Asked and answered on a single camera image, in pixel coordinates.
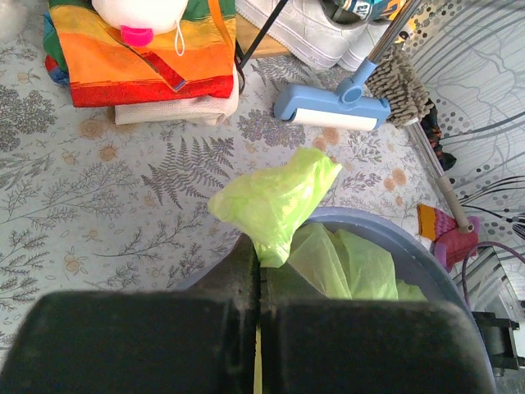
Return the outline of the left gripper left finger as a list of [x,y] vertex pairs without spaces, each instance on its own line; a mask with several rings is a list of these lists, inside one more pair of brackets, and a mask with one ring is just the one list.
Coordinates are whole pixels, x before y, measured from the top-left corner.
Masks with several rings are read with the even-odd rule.
[[22,323],[4,393],[250,393],[258,261],[241,236],[182,291],[60,291]]

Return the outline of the green trash bag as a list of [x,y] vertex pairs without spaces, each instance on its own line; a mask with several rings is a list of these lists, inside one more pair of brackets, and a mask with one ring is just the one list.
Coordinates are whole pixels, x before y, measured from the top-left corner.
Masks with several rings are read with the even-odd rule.
[[289,264],[321,294],[335,299],[424,301],[398,279],[390,252],[347,230],[307,223],[342,166],[318,149],[234,179],[209,201],[210,212],[253,242],[262,268]]

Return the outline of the blue lint roller mop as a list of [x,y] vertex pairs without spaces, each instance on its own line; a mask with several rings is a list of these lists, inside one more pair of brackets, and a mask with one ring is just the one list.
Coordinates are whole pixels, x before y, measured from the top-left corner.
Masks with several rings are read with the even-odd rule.
[[390,104],[386,98],[365,96],[364,86],[419,4],[419,1],[407,1],[394,20],[366,24],[357,42],[350,45],[341,60],[341,66],[353,74],[343,79],[335,90],[287,85],[275,101],[274,117],[300,125],[356,131],[372,131],[382,125],[391,114]]

